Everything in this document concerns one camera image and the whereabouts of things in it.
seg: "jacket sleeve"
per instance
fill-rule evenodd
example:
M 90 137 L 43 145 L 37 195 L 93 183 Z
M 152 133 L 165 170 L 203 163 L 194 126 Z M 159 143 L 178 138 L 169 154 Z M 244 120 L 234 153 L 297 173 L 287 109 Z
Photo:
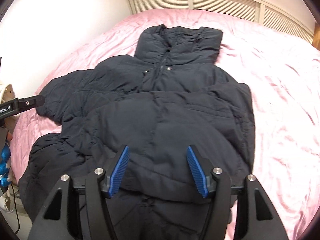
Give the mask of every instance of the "jacket sleeve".
M 70 99 L 77 89 L 84 86 L 88 71 L 77 70 L 51 80 L 40 92 L 44 96 L 44 105 L 36 108 L 41 116 L 49 117 L 54 122 L 61 123 L 63 114 L 68 108 Z

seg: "blue gripper pad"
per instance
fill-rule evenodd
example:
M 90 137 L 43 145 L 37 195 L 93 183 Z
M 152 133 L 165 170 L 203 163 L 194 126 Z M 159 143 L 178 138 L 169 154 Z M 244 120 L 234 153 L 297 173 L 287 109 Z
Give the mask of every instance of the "blue gripper pad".
M 2 178 L 0 179 L 0 185 L 2 187 L 8 187 L 11 184 L 11 181 L 7 181 L 7 179 L 8 179 L 8 173 L 2 176 Z
M 114 169 L 112 173 L 110 174 L 110 180 L 109 180 L 109 190 L 108 195 L 109 198 L 111 198 L 114 194 L 116 194 L 119 191 L 119 187 L 122 181 L 122 178 L 124 176 L 124 172 L 127 169 L 128 162 L 129 162 L 129 147 L 124 146 L 122 149 L 116 154 L 114 157 Z
M 208 196 L 208 189 L 206 185 L 206 176 L 196 158 L 195 153 L 193 152 L 192 148 L 189 146 L 187 151 L 187 161 L 195 181 L 196 187 L 198 192 L 206 198 Z
M 196 146 L 190 145 L 187 150 L 187 161 L 198 192 L 204 198 L 213 197 L 217 183 L 211 175 L 214 167 L 210 160 L 203 158 Z
M 5 161 L 0 162 L 0 175 L 4 175 L 9 172 L 9 168 L 7 167 L 7 163 Z
M 7 162 L 9 160 L 10 156 L 11 156 L 11 151 L 10 151 L 9 145 L 7 143 L 5 143 L 5 145 L 1 151 L 0 161 L 1 161 L 1 159 L 3 159 L 5 162 Z

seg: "metal screw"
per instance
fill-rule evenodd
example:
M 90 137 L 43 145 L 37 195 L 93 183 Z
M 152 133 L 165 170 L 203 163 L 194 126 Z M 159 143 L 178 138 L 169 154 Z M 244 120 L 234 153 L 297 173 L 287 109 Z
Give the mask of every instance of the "metal screw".
M 218 174 L 218 175 L 219 175 L 219 174 L 222 173 L 222 169 L 217 167 L 217 168 L 214 168 L 214 169 L 213 169 L 213 172 L 214 172 L 215 174 Z
M 67 175 L 67 174 L 64 174 L 61 176 L 62 181 L 67 181 L 68 179 L 69 179 L 69 175 Z
M 102 174 L 102 173 L 103 173 L 103 168 L 96 168 L 96 169 L 94 170 L 94 173 L 97 174 L 97 175 Z
M 256 180 L 256 176 L 254 176 L 254 175 L 252 175 L 252 174 L 248 175 L 247 178 L 248 178 L 248 180 L 250 180 L 250 181 L 255 181 L 255 180 Z

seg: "blue stuffed toy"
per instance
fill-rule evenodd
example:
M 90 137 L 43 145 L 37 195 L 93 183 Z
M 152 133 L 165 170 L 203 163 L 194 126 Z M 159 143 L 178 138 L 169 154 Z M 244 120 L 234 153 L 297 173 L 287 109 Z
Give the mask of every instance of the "blue stuffed toy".
M 4 145 L 0 155 L 0 184 L 8 187 L 12 182 L 11 151 L 8 143 Z

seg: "black cable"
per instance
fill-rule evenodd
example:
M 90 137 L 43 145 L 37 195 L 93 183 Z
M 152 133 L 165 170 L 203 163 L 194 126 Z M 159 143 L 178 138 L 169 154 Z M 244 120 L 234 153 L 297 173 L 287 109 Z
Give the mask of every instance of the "black cable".
M 18 216 L 18 210 L 17 210 L 17 205 L 16 205 L 16 195 L 14 193 L 14 189 L 13 189 L 13 186 L 11 184 L 11 187 L 12 187 L 12 191 L 13 191 L 13 202 L 14 202 L 14 208 L 16 210 L 16 215 L 17 215 L 17 221 L 18 221 L 18 229 L 17 231 L 15 231 L 15 234 L 17 234 L 20 230 L 20 222 L 19 222 L 19 216 Z

